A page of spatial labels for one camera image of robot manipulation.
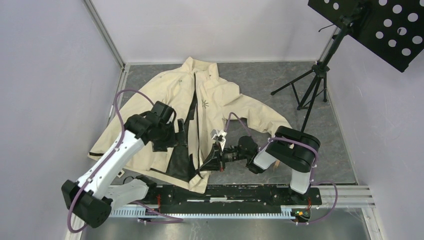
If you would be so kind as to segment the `cream zip-up jacket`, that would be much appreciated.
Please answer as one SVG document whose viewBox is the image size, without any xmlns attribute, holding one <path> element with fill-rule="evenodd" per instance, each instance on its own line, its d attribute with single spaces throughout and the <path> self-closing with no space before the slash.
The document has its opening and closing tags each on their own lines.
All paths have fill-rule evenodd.
<svg viewBox="0 0 424 240">
<path fill-rule="evenodd" d="M 266 104 L 240 93 L 237 84 L 220 77 L 216 63 L 188 58 L 181 67 L 159 73 L 120 109 L 124 120 L 149 111 L 160 101 L 176 111 L 188 131 L 186 147 L 153 152 L 148 144 L 125 168 L 192 192 L 204 193 L 210 176 L 200 171 L 210 153 L 213 130 L 223 130 L 227 120 L 244 118 L 247 126 L 274 136 L 289 122 Z"/>
</svg>

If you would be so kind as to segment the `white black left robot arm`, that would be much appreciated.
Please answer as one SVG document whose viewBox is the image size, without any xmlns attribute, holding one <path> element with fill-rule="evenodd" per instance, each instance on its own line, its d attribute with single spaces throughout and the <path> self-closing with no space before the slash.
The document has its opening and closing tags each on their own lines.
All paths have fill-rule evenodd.
<svg viewBox="0 0 424 240">
<path fill-rule="evenodd" d="M 111 212 L 136 200 L 153 203 L 157 190 L 140 179 L 111 187 L 111 183 L 133 156 L 151 144 L 153 152 L 166 152 L 187 143 L 185 123 L 169 105 L 157 101 L 151 110 L 130 116 L 106 153 L 76 181 L 66 180 L 61 192 L 72 215 L 86 226 L 101 226 Z"/>
</svg>

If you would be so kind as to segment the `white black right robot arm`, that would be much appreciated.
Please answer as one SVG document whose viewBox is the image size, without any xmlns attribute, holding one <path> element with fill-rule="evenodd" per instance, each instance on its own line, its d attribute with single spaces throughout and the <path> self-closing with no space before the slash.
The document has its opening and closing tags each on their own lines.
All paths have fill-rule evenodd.
<svg viewBox="0 0 424 240">
<path fill-rule="evenodd" d="M 265 146 L 259 145 L 249 135 L 239 138 L 236 146 L 225 147 L 226 132 L 212 135 L 214 143 L 199 171 L 223 171 L 226 164 L 246 161 L 246 167 L 254 174 L 261 174 L 276 162 L 291 169 L 289 199 L 302 204 L 309 198 L 312 183 L 312 169 L 318 159 L 320 141 L 304 132 L 279 126 Z"/>
</svg>

